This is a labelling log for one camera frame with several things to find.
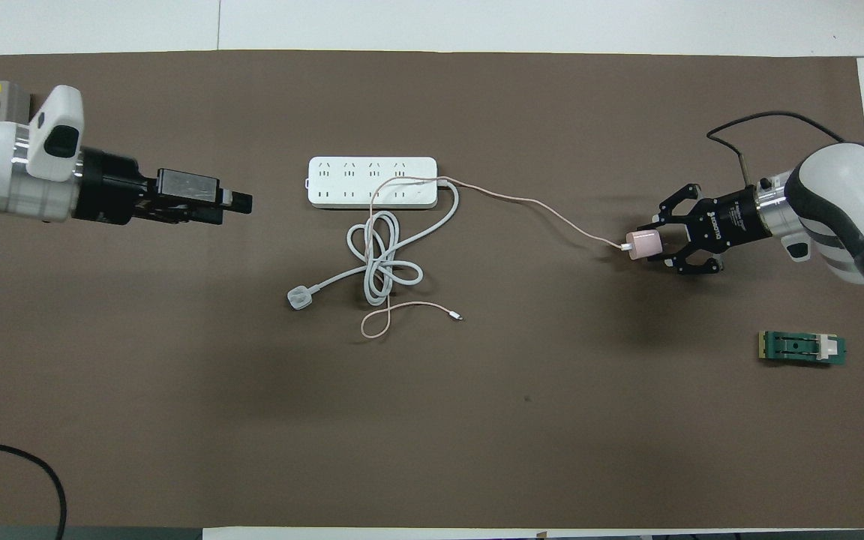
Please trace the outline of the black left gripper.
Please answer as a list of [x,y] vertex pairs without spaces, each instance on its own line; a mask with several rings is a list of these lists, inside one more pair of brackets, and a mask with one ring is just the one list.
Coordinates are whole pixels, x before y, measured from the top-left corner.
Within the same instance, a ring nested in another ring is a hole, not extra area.
[[146,177],[133,158],[98,149],[83,149],[81,161],[75,219],[113,225],[134,218],[221,225],[227,212],[253,212],[253,195],[231,193],[209,175],[161,168]]

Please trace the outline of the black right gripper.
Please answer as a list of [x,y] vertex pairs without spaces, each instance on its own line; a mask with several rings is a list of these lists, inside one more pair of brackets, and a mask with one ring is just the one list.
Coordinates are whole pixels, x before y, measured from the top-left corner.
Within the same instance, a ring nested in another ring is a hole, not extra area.
[[[676,214],[675,209],[686,201],[694,201],[690,211]],[[691,228],[691,243],[663,243],[659,253],[646,256],[646,261],[669,268],[675,275],[719,273],[724,267],[724,250],[764,238],[753,187],[702,199],[700,185],[690,182],[658,205],[650,229],[673,224]]]

